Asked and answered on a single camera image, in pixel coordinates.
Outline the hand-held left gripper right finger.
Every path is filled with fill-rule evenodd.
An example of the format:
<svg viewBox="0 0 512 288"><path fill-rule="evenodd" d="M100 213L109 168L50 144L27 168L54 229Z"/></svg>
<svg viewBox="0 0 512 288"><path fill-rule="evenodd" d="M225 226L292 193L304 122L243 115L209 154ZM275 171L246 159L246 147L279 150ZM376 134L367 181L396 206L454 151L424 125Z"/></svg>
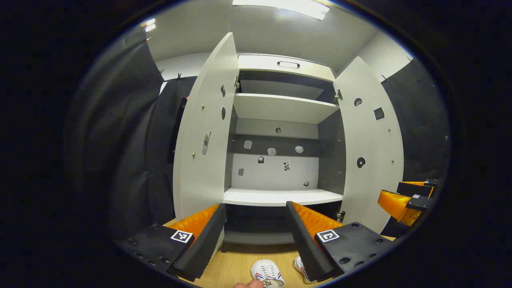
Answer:
<svg viewBox="0 0 512 288"><path fill-rule="evenodd" d="M343 225L293 201L286 203L285 211L306 275L313 281L358 272L394 245L359 222Z"/></svg>

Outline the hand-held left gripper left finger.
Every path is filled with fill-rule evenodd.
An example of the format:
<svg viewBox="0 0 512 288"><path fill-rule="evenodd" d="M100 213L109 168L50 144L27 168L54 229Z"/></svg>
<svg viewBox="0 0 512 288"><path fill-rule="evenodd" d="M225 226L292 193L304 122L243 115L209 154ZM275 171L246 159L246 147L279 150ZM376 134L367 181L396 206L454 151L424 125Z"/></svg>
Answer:
<svg viewBox="0 0 512 288"><path fill-rule="evenodd" d="M150 225L115 243L152 270L193 282L218 249L226 219L225 204L216 204L169 226Z"/></svg>

